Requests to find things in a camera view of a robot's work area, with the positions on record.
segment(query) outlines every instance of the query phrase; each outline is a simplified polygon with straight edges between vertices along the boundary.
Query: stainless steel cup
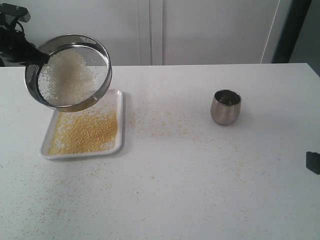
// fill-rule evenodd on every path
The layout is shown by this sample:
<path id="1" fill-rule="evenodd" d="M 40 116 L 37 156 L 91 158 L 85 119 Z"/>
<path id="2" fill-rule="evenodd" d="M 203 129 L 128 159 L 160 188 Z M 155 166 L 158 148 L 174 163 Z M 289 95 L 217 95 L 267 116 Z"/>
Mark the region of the stainless steel cup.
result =
<path id="1" fill-rule="evenodd" d="M 240 114 L 241 96 L 231 90 L 220 90 L 214 94 L 211 117 L 219 125 L 234 123 Z"/>

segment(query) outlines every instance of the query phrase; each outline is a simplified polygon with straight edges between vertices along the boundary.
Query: sieve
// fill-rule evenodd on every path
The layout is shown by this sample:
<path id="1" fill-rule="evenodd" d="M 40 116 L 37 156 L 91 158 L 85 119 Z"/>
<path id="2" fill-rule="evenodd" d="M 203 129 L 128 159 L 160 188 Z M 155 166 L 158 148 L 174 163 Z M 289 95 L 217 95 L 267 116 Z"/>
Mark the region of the sieve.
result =
<path id="1" fill-rule="evenodd" d="M 72 54 L 75 56 L 80 56 L 83 60 L 81 63 L 85 64 L 85 74 L 86 78 L 90 77 L 90 83 L 87 84 L 85 89 L 82 92 L 73 92 L 68 91 L 68 88 L 62 86 L 61 89 L 56 89 L 55 86 L 55 98 L 50 97 L 53 91 L 53 84 L 55 84 L 55 79 L 50 76 L 50 73 L 53 71 L 53 65 L 36 65 L 29 64 L 25 68 L 24 78 L 25 85 L 28 89 L 30 95 L 37 100 L 39 103 L 58 110 L 60 112 L 78 112 L 84 109 L 91 107 L 96 104 L 107 92 L 112 78 L 112 67 L 109 54 L 106 48 L 94 38 L 82 35 L 82 34 L 65 34 L 62 36 L 55 37 L 38 48 L 39 51 L 48 54 L 50 59 L 53 59 L 55 56 L 62 56 L 63 54 Z M 83 73 L 78 71 L 78 69 L 72 67 L 73 62 L 72 58 L 66 58 L 65 65 L 70 65 L 70 69 L 64 69 L 64 71 L 70 72 L 61 72 L 62 75 L 66 74 L 67 76 L 73 76 L 76 81 L 75 84 L 83 84 L 80 78 L 83 77 Z M 77 91 L 77 88 L 74 89 L 73 86 L 70 87 L 71 90 Z M 59 99 L 59 91 L 67 91 L 64 94 L 70 95 L 72 99 L 72 94 L 80 95 L 74 102 L 68 100 L 63 101 Z"/>

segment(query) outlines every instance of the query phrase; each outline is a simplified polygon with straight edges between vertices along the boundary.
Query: plastic tray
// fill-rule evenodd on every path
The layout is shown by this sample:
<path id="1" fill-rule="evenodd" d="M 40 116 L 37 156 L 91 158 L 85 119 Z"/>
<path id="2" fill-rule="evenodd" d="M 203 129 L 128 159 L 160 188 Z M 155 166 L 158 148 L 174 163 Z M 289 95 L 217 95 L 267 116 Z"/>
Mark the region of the plastic tray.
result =
<path id="1" fill-rule="evenodd" d="M 42 142 L 41 148 L 39 150 L 40 156 L 45 159 L 64 159 L 64 158 L 78 158 L 78 157 L 90 157 L 90 156 L 101 156 L 101 155 L 109 155 L 119 150 L 122 145 L 122 135 L 123 135 L 123 111 L 124 111 L 124 94 L 120 90 L 108 90 L 105 96 L 94 106 L 75 113 L 67 113 L 67 114 L 82 114 L 82 112 L 88 112 L 92 110 L 108 112 L 111 109 L 116 110 L 116 120 L 117 120 L 117 132 L 115 136 L 115 142 L 113 148 L 110 148 L 105 151 L 95 151 L 95 152 L 85 152 L 85 153 L 75 153 L 75 154 L 63 154 L 63 155 L 49 155 L 48 151 L 51 146 L 51 142 L 56 131 L 57 121 L 60 116 L 59 111 L 54 111 L 51 121 L 49 123 L 49 127 L 46 131 L 44 140 Z"/>

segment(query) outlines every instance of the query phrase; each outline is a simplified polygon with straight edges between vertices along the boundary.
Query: white wall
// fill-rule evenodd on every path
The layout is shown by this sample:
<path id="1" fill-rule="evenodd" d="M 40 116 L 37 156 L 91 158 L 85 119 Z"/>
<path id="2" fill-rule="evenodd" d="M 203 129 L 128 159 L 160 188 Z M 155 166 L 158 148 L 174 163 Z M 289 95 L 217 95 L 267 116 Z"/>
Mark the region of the white wall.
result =
<path id="1" fill-rule="evenodd" d="M 320 76 L 320 1 L 313 0 L 290 59 L 308 63 Z"/>
<path id="2" fill-rule="evenodd" d="M 23 26 L 27 39 L 36 45 L 62 34 L 86 34 L 107 48 L 113 65 L 141 64 L 137 0 L 4 2 L 29 10 L 31 20 Z"/>
<path id="3" fill-rule="evenodd" d="M 274 42 L 268 51 L 276 47 L 290 2 L 163 0 L 163 62 L 166 65 L 260 63 L 268 39 Z M 272 26 L 278 30 L 269 38 Z"/>

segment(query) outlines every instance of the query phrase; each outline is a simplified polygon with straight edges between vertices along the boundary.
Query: white table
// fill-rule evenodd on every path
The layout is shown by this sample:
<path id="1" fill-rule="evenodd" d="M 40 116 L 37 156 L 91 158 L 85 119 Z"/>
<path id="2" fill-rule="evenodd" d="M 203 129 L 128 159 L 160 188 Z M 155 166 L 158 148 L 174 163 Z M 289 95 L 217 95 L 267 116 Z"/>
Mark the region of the white table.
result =
<path id="1" fill-rule="evenodd" d="M 52 110 L 0 68 L 1 240 L 319 240 L 320 78 L 306 64 L 119 66 L 125 143 L 112 156 L 38 155 Z M 214 92 L 240 117 L 210 117 Z"/>

